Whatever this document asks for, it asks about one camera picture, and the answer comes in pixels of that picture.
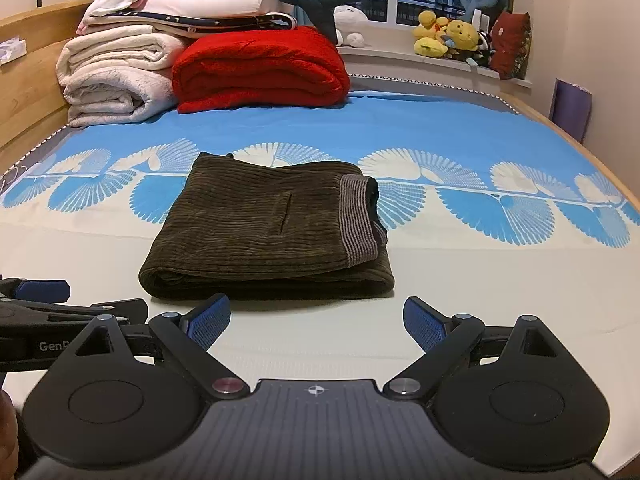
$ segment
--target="yellow plush toy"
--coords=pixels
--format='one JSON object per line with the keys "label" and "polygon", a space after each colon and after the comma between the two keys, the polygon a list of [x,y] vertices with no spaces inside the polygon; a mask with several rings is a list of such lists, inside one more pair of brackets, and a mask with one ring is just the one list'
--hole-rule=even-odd
{"label": "yellow plush toy", "polygon": [[414,52],[419,56],[442,57],[447,53],[448,47],[433,38],[420,38],[414,43]]}
{"label": "yellow plush toy", "polygon": [[445,44],[458,50],[478,50],[480,34],[471,23],[453,20],[447,25]]}
{"label": "yellow plush toy", "polygon": [[424,10],[418,16],[420,25],[414,28],[414,36],[416,38],[435,38],[436,37],[436,14],[432,10]]}

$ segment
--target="white plush toy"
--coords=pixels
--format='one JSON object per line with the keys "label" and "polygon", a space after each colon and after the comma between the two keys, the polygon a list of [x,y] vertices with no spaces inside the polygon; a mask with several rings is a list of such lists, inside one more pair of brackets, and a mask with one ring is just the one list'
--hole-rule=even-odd
{"label": "white plush toy", "polygon": [[338,33],[338,46],[347,45],[356,48],[364,47],[362,30],[369,21],[360,9],[348,5],[340,5],[334,10],[335,29]]}

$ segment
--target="white wall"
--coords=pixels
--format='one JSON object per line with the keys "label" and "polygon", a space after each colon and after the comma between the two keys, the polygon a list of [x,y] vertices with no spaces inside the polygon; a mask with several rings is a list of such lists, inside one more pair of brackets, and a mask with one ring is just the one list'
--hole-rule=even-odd
{"label": "white wall", "polygon": [[640,196],[640,0],[514,0],[514,11],[533,22],[525,101],[547,115],[556,78],[591,91],[585,146]]}
{"label": "white wall", "polygon": [[514,12],[528,12],[532,43],[527,79],[532,83],[527,104],[548,115],[556,77],[562,66],[569,0],[514,0]]}
{"label": "white wall", "polygon": [[560,77],[593,93],[584,144],[640,196],[640,0],[571,3]]}

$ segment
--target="human hand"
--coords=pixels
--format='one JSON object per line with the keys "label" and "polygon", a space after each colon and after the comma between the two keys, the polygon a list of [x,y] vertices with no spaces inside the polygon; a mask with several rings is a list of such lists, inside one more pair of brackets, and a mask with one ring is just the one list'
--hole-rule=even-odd
{"label": "human hand", "polygon": [[18,467],[18,423],[11,398],[0,390],[0,480],[12,480]]}

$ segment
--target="windowsill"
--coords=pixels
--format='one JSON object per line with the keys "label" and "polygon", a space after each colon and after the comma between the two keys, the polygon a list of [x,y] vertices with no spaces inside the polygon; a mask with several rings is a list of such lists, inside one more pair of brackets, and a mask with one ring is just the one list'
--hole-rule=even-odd
{"label": "windowsill", "polygon": [[[462,72],[477,73],[479,75],[500,81],[500,76],[494,70],[483,67],[471,67],[462,61],[452,59],[418,56],[414,53],[415,38],[413,27],[407,25],[389,25],[386,23],[369,22],[362,35],[366,42],[364,48],[339,46],[342,56],[366,56],[386,59],[401,59],[415,63],[441,66]],[[531,88],[531,81],[527,79],[509,79],[505,83],[516,84],[524,88]]]}

